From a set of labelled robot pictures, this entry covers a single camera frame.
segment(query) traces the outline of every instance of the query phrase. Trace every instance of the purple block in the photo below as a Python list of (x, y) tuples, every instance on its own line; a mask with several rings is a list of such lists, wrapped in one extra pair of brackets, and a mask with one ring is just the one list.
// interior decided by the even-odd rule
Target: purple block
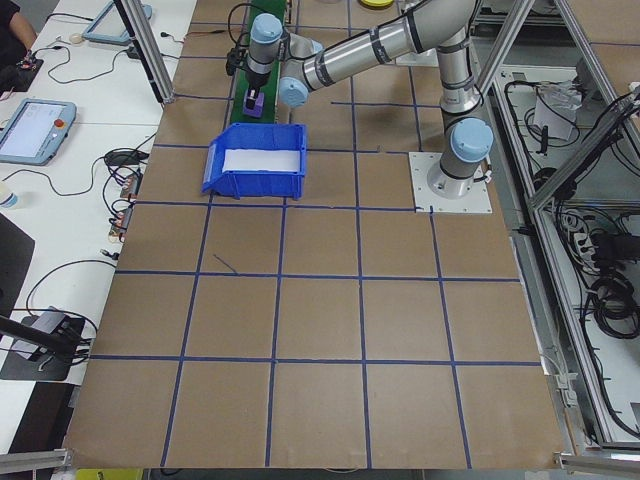
[(248, 115), (253, 118), (262, 117), (262, 107), (264, 107), (264, 93), (260, 92), (258, 94), (258, 98), (256, 99), (256, 105), (253, 108), (247, 108), (247, 90), (244, 92), (244, 102), (242, 104), (242, 113)]

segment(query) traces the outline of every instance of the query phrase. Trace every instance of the tablet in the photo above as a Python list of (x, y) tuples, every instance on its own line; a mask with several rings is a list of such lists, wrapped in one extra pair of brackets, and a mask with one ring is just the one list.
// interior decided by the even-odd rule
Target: tablet
[(73, 103), (24, 99), (0, 133), (0, 162), (44, 165), (60, 148), (75, 118)]
[[(151, 18), (151, 6), (142, 5), (142, 9), (147, 19)], [(82, 33), (82, 37), (90, 42), (111, 45), (128, 45), (131, 41), (120, 13), (112, 1), (107, 2), (107, 5)]]

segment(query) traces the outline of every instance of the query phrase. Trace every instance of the robotic arm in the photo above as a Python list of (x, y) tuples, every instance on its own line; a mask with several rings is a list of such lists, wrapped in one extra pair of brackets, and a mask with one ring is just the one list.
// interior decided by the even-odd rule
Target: robotic arm
[(273, 63), (283, 62), (278, 93), (291, 106), (303, 105), (310, 92), (409, 52), (436, 48), (443, 95), (440, 107), (447, 128), (447, 148), (429, 173), (438, 195), (456, 199), (473, 184), (478, 164), (489, 153), (493, 133), (469, 114), (481, 101), (468, 61), (467, 28), (477, 0), (422, 0), (397, 19), (322, 49), (312, 40), (283, 30), (270, 14), (258, 15), (251, 29), (245, 62), (249, 90), (245, 107), (258, 99)]

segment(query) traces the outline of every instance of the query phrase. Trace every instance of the person's arm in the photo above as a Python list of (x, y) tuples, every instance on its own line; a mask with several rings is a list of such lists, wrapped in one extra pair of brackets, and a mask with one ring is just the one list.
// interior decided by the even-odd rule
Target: person's arm
[(36, 32), (29, 21), (20, 12), (16, 12), (9, 22), (9, 30), (20, 40), (24, 48), (31, 50), (33, 42), (36, 41)]

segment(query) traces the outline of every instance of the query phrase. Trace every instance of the black device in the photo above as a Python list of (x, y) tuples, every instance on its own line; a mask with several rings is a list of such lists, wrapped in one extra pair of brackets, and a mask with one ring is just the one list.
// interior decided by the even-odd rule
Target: black device
[(22, 322), (9, 318), (29, 270), (34, 248), (34, 240), (0, 214), (0, 336), (13, 337), (12, 348), (15, 350), (19, 350), (16, 344), (35, 346), (7, 354), (0, 370), (0, 379), (4, 380), (64, 380), (82, 340), (82, 318), (46, 312), (47, 315), (58, 315), (46, 331), (31, 327), (38, 317), (27, 317)]
[(8, 317), (27, 276), (35, 242), (0, 214), (0, 315)]
[(130, 148), (119, 148), (107, 152), (104, 156), (104, 163), (110, 167), (138, 165), (140, 160), (146, 160), (147, 158), (149, 158), (149, 154), (146, 152)]
[(31, 52), (16, 65), (8, 65), (0, 70), (0, 91), (26, 92), (40, 71), (43, 60)]

